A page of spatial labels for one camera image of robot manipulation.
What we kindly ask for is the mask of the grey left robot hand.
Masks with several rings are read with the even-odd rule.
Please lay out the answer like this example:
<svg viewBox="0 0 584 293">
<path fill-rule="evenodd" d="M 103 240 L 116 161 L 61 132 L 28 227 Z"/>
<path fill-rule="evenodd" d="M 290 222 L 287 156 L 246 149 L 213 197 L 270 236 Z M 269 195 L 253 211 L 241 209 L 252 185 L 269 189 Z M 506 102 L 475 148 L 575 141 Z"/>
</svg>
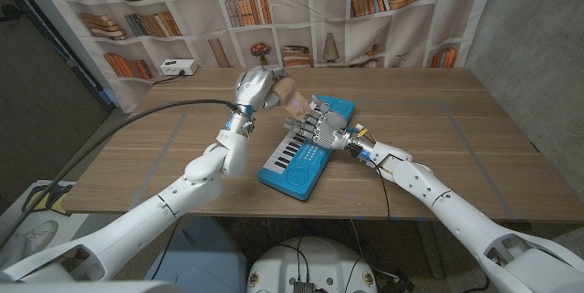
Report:
<svg viewBox="0 0 584 293">
<path fill-rule="evenodd" d="M 247 137 L 255 127 L 254 113 L 260 109 L 270 110 L 281 100 L 272 88 L 287 76 L 282 68 L 256 67 L 242 73 L 234 88 L 232 103 L 236 110 L 224 128 Z"/>
</svg>

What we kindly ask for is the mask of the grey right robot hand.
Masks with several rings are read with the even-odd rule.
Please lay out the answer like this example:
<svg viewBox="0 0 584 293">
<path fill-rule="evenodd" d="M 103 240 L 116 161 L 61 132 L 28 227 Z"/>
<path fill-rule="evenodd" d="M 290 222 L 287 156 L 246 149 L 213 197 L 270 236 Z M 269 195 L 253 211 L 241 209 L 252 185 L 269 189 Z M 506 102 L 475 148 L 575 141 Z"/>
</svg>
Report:
<svg viewBox="0 0 584 293">
<path fill-rule="evenodd" d="M 347 150 L 352 157 L 369 161 L 374 143 L 359 137 L 355 130 L 348 127 L 348 121 L 327 102 L 316 95 L 312 96 L 312 101 L 316 105 L 315 110 L 303 120 L 286 118 L 284 127 L 325 149 Z"/>
</svg>

